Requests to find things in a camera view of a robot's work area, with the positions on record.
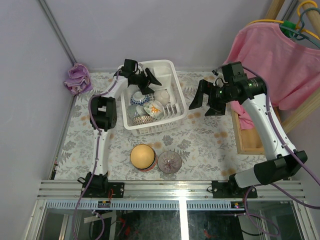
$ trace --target blue and white bowl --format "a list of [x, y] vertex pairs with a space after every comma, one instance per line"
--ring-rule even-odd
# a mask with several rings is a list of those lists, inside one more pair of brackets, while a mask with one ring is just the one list
[[135, 92], [130, 98], [131, 105], [138, 104], [143, 106], [144, 103], [147, 103], [149, 101], [150, 97], [148, 97], [147, 95], [143, 95], [140, 91]]

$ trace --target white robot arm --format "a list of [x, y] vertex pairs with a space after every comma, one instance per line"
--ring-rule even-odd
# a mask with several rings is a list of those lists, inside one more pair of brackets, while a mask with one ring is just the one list
[[[248, 78], [241, 62], [224, 65], [222, 73], [225, 80], [222, 87], [204, 79], [199, 82], [195, 98], [189, 109], [201, 107], [204, 94], [208, 95], [207, 105], [210, 106], [210, 109], [205, 113], [206, 116], [224, 115], [226, 103], [238, 101], [250, 115], [259, 133], [267, 160], [255, 164], [251, 169], [231, 175], [228, 185], [223, 186], [229, 188], [231, 193], [239, 193], [241, 196], [245, 188], [249, 186], [268, 185], [296, 174], [301, 165], [291, 155], [291, 152], [303, 163], [308, 158], [304, 151], [296, 150], [285, 134], [273, 109], [270, 108], [269, 112], [274, 122], [274, 126], [272, 125], [267, 110], [266, 83], [258, 76]], [[279, 136], [285, 140], [285, 145], [282, 144]]]
[[88, 107], [94, 129], [94, 149], [90, 171], [85, 178], [78, 179], [85, 191], [84, 197], [108, 196], [109, 142], [117, 123], [116, 99], [129, 85], [137, 85], [144, 95], [152, 94], [155, 91], [149, 88], [150, 84], [161, 86], [148, 68], [143, 69], [137, 61], [126, 59], [113, 76], [108, 90], [90, 98]]

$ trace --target wooden tray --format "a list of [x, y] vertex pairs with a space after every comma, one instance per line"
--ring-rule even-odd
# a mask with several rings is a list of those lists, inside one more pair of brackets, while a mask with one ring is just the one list
[[[281, 123], [278, 109], [274, 107], [273, 110]], [[240, 129], [239, 115], [231, 110], [231, 116], [238, 154], [264, 155], [265, 150], [257, 130], [255, 128]]]

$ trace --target dish rack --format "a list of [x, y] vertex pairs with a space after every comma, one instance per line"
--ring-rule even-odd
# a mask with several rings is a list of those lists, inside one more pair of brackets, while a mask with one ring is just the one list
[[[163, 106], [163, 118], [155, 119], [152, 123], [134, 125], [128, 117], [127, 108], [130, 106], [131, 95], [139, 91], [139, 88], [136, 85], [130, 85], [121, 93], [121, 107], [125, 129], [131, 131], [134, 136], [141, 136], [176, 128], [182, 119], [187, 116], [188, 107], [174, 64], [169, 60], [143, 61], [139, 64], [142, 64], [144, 69], [149, 68], [155, 78], [162, 84], [162, 86], [150, 84], [150, 88], [154, 91], [166, 90], [170, 95], [170, 101], [167, 105]], [[155, 99], [153, 93], [147, 95], [150, 97], [150, 101]]]

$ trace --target floral tablecloth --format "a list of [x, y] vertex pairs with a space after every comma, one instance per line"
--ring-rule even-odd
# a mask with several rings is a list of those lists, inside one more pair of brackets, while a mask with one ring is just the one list
[[[201, 79], [214, 80], [211, 72], [178, 72], [180, 85], [189, 106]], [[88, 101], [93, 94], [107, 89], [113, 73], [91, 73], [93, 90], [77, 97], [56, 168], [56, 180], [85, 177], [93, 157], [93, 128], [89, 121]], [[238, 155], [231, 110], [224, 116], [205, 117], [209, 107], [190, 110], [175, 129], [143, 136], [133, 136], [124, 128], [120, 98], [117, 104], [115, 135], [111, 136], [108, 179], [110, 180], [225, 180], [265, 160], [261, 155]], [[137, 144], [150, 145], [159, 156], [164, 151], [177, 152], [181, 169], [166, 174], [156, 166], [149, 172], [138, 171], [130, 162], [130, 152]]]

